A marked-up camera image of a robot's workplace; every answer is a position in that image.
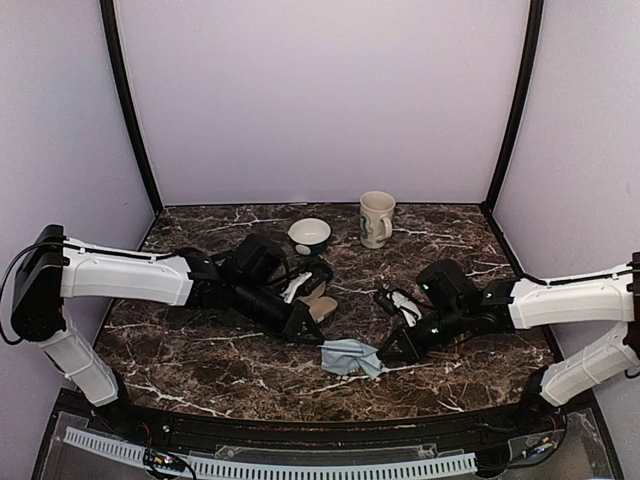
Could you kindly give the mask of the light blue cloth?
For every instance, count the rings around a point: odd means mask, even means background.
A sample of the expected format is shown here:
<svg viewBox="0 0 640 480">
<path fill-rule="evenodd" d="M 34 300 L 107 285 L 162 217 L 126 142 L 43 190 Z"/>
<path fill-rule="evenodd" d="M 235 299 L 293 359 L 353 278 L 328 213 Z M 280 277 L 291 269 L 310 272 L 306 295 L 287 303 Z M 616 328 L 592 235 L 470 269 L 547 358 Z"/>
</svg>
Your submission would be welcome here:
<svg viewBox="0 0 640 480">
<path fill-rule="evenodd" d="M 323 370 L 339 376 L 362 370 L 369 378 L 377 378 L 384 365 L 378 349 L 355 339 L 325 341 L 319 346 Z"/>
</svg>

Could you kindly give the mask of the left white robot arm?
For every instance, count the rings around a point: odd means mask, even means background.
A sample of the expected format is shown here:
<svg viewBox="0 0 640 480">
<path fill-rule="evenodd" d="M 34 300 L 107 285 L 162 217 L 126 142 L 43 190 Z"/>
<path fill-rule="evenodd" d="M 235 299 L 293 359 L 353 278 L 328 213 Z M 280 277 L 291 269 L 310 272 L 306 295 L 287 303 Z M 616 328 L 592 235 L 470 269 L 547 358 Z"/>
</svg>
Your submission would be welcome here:
<svg viewBox="0 0 640 480">
<path fill-rule="evenodd" d="M 270 239 L 248 235 L 235 249 L 168 254 L 100 247 L 72 239 L 60 225 L 43 229 L 8 267 L 14 281 L 11 327 L 37 344 L 120 436 L 141 427 L 114 371 L 76 330 L 64 301 L 76 297 L 146 300 L 189 309 L 234 310 L 291 343 L 320 344 L 319 329 L 336 300 L 326 296 L 333 272 L 314 262 L 295 272 Z"/>
</svg>

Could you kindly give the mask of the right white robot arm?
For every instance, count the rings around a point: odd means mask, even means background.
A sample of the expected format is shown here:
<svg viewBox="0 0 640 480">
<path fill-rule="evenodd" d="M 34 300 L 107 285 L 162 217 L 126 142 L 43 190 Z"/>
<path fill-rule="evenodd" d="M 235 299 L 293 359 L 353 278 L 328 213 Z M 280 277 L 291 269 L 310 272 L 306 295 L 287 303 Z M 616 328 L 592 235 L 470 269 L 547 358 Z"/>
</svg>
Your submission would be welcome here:
<svg viewBox="0 0 640 480">
<path fill-rule="evenodd" d="M 529 330 L 560 323 L 610 321 L 613 328 L 569 358 L 530 375 L 510 424 L 534 432 L 549 410 L 639 366 L 639 256 L 611 269 L 565 278 L 524 274 L 478 288 L 451 259 L 437 261 L 416 277 L 428 313 L 407 292 L 378 290 L 374 299 L 389 314 L 404 316 L 378 351 L 382 360 L 417 362 L 428 351 L 462 335 Z"/>
</svg>

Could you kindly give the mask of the white and navy bowl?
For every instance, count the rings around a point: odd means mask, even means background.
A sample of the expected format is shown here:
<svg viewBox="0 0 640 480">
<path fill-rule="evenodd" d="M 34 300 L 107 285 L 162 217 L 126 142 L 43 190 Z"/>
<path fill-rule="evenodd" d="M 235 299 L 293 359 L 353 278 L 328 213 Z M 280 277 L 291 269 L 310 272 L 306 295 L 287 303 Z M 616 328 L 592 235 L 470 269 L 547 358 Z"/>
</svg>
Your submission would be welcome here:
<svg viewBox="0 0 640 480">
<path fill-rule="evenodd" d="M 294 251 L 302 256 L 319 256 L 328 246 L 332 229 L 324 220 L 304 218 L 294 222 L 288 237 Z"/>
</svg>

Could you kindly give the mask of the white seahorse mug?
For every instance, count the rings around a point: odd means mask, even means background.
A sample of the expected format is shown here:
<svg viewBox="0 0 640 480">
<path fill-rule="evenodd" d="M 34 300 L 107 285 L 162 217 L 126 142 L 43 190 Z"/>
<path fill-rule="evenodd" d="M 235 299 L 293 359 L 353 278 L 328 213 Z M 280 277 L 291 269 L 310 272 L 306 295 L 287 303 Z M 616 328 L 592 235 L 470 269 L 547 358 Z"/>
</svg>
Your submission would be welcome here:
<svg viewBox="0 0 640 480">
<path fill-rule="evenodd" d="M 387 192 L 370 191 L 360 197 L 360 241 L 368 249 L 383 248 L 393 232 L 395 198 Z"/>
</svg>

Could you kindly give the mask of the black front rail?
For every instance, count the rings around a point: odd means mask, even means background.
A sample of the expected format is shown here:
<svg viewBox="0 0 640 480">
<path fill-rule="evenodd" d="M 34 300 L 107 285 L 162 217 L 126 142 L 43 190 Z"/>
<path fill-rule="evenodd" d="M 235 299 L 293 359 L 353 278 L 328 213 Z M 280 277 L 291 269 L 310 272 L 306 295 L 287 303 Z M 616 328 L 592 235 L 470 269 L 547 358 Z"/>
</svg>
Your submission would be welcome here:
<svg viewBox="0 0 640 480">
<path fill-rule="evenodd" d="M 222 445 L 268 449 L 346 450 L 433 443 L 440 449 L 493 448 L 515 436 L 486 429 L 505 424 L 514 404 L 469 413 L 402 420 L 274 422 L 224 419 L 141 407 L 152 444 L 178 451 L 212 451 Z"/>
</svg>

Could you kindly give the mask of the right black frame post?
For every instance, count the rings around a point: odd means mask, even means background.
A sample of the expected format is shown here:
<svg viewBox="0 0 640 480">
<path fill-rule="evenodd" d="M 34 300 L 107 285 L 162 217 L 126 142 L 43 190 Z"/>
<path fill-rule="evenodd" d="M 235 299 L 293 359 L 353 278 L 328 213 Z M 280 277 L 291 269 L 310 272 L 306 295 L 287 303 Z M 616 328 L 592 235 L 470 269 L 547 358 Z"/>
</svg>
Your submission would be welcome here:
<svg viewBox="0 0 640 480">
<path fill-rule="evenodd" d="M 544 0 L 529 2 L 521 59 L 511 106 L 488 192 L 481 204 L 486 216 L 492 216 L 495 211 L 515 148 L 533 74 L 544 4 Z"/>
</svg>

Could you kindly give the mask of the black frame post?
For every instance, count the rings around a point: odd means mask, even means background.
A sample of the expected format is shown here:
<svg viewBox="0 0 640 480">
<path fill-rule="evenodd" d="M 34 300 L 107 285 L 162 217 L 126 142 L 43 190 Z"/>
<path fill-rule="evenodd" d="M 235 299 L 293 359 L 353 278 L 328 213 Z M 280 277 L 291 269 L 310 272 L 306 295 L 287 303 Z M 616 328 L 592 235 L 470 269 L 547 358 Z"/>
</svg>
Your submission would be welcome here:
<svg viewBox="0 0 640 480">
<path fill-rule="evenodd" d="M 544 0 L 529 2 L 521 59 L 511 106 L 488 192 L 481 204 L 486 216 L 492 216 L 495 211 L 515 148 L 533 74 L 544 4 Z"/>
<path fill-rule="evenodd" d="M 164 205 L 152 172 L 133 101 L 119 35 L 116 5 L 112 0 L 100 0 L 99 5 L 112 75 L 129 142 L 147 199 L 154 215 L 157 216 L 164 210 Z"/>
</svg>

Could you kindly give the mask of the left black frame post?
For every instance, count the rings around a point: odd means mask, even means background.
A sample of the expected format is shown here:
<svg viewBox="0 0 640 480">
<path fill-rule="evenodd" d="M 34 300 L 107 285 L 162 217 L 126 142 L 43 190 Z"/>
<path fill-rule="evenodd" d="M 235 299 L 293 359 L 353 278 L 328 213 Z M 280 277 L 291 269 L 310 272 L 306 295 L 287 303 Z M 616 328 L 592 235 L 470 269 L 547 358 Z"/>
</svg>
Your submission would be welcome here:
<svg viewBox="0 0 640 480">
<path fill-rule="evenodd" d="M 133 101 L 119 35 L 116 5 L 112 0 L 100 0 L 99 5 L 112 75 L 129 142 L 147 199 L 154 215 L 157 216 L 164 210 L 164 205 L 152 172 Z"/>
</svg>

